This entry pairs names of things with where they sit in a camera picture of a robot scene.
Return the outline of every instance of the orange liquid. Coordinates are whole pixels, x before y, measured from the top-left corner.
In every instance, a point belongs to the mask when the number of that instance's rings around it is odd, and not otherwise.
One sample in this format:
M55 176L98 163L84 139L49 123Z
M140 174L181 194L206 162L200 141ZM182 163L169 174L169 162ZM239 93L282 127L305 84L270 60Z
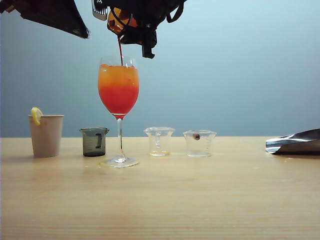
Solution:
M117 119L123 119L139 95L138 70L134 66L102 64L99 68L98 90L110 113Z

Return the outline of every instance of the beige paper cup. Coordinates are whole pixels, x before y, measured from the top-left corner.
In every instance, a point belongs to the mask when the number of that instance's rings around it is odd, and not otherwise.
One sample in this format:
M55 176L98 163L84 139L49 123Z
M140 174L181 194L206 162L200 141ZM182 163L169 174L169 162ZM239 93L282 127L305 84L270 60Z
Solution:
M33 156L36 158L58 156L64 115L42 115L39 126L35 124L31 115L28 117Z

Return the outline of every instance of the yellow lemon slice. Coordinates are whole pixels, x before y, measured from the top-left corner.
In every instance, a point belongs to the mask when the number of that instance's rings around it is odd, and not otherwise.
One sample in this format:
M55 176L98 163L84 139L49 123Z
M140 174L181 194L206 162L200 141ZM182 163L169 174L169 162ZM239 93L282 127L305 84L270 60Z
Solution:
M31 108L31 115L32 115L32 118L33 118L35 125L39 126L40 125L40 117L41 117L41 115L43 115L42 111L39 108L37 108L36 106L34 106L33 108Z

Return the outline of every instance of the silver foil bag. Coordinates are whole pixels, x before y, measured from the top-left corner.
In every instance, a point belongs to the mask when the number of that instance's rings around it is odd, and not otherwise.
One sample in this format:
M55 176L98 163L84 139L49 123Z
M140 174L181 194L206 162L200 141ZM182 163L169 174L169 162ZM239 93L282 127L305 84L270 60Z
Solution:
M270 154L320 155L320 128L271 138L265 142L265 150Z

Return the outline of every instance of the glass stem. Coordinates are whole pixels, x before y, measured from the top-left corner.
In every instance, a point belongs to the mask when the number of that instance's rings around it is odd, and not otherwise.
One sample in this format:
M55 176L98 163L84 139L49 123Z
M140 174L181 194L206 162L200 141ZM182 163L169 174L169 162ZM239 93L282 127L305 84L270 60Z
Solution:
M117 118L117 129L118 129L118 145L119 145L119 158L117 160L118 163L124 163L126 161L126 156L124 154L124 150L122 148L122 119Z

